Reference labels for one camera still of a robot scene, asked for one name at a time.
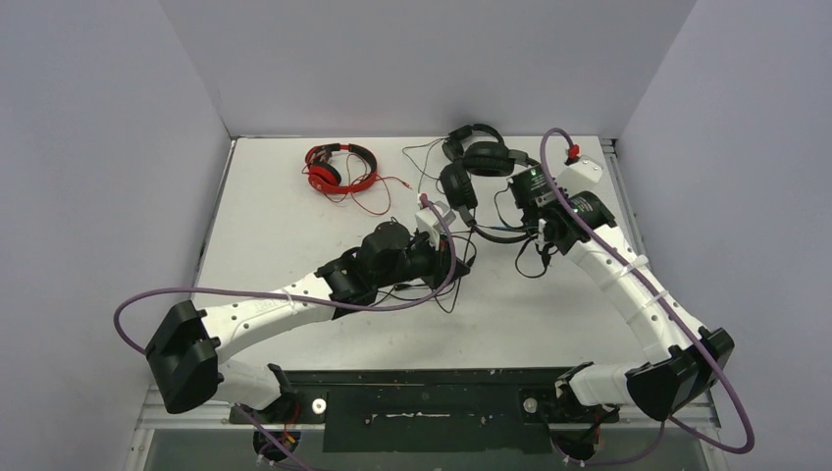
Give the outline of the large black blue headphones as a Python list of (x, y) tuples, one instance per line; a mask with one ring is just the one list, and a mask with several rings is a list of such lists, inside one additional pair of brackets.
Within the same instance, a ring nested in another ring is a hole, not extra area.
[(462, 273), (460, 270), (472, 268), (477, 258), (478, 249), (472, 241), (473, 235), (501, 245), (520, 243), (522, 246), (527, 246), (531, 240), (529, 231), (532, 227), (526, 223), (512, 226), (502, 220), (498, 226), (482, 226), (475, 220), (478, 200), (471, 183), (473, 177), (509, 177), (516, 166), (533, 168), (539, 164), (526, 152), (508, 148), (504, 139), (497, 134), (493, 137), (493, 141), (477, 141), (465, 145), (461, 137), (448, 136), (423, 145), (428, 152), (440, 145), (449, 163), (434, 178), (427, 173), (427, 165), (423, 163), (419, 166), (421, 177), (434, 181), (437, 184), (437, 190), (445, 195), (451, 206), (463, 210), (462, 219), (469, 228), (464, 238), (463, 261), (457, 267), (458, 271), (455, 272), (458, 278), (451, 282), (449, 288), (440, 292), (440, 295), (452, 293), (453, 302), (457, 301), (461, 288)]

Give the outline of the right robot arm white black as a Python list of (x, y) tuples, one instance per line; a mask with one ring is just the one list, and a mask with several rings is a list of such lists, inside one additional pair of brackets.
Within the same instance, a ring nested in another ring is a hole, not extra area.
[(722, 328), (711, 330), (678, 305), (626, 240), (592, 192), (564, 194), (562, 206), (538, 166), (508, 178), (529, 236), (581, 268), (634, 334), (645, 362), (583, 363), (556, 383), (555, 406), (578, 420), (596, 405), (635, 405), (664, 421), (717, 381), (735, 348)]

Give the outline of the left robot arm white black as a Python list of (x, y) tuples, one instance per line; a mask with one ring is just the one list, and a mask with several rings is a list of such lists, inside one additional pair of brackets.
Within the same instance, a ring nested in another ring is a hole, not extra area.
[(400, 223), (384, 222), (359, 246), (266, 297), (202, 309), (190, 300), (175, 304), (145, 358), (171, 414), (222, 400), (279, 422), (293, 408), (289, 385), (277, 366), (236, 361), (237, 353), (305, 325), (365, 311), (383, 288), (419, 280), (436, 290), (469, 272), (446, 235), (410, 233)]

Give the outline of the small black headphones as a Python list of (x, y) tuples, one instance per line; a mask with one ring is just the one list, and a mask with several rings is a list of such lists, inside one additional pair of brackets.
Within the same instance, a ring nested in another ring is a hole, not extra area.
[(455, 159), (464, 156), (467, 149), (466, 145), (468, 142), (474, 144), (473, 138), (475, 137), (483, 137), (484, 143), (488, 144), (505, 144), (505, 138), (496, 128), (485, 123), (474, 123), (463, 125), (448, 132), (443, 137), (402, 147), (400, 149), (401, 155), (419, 172), (417, 189), (421, 190), (425, 181), (433, 182), (435, 187), (439, 188), (439, 176), (434, 176), (428, 171), (431, 154), (437, 146), (441, 146), (442, 153), (450, 162), (453, 162)]

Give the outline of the red headphones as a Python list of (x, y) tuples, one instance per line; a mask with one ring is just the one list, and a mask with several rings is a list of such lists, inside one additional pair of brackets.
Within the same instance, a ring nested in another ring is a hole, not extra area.
[[(390, 183), (399, 183), (412, 190), (410, 183), (397, 176), (380, 173), (379, 161), (368, 148), (354, 143), (329, 143), (311, 147), (305, 154), (301, 174), (309, 186), (333, 204), (346, 200), (355, 203), (363, 212), (381, 217), (392, 207)], [(379, 184), (387, 198), (382, 209), (371, 209), (358, 195)]]

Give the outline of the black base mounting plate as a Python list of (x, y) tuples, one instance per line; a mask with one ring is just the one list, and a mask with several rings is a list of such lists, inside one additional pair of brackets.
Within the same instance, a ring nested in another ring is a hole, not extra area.
[(601, 428), (617, 423), (612, 404), (584, 406), (560, 394), (559, 368), (286, 371), (269, 365), (235, 379), (208, 364), (155, 380), (166, 409), (191, 411), (216, 400), (230, 421), (253, 428), (254, 450), (287, 461), (305, 436), (326, 452), (482, 452), (512, 449), (575, 458), (598, 451)]

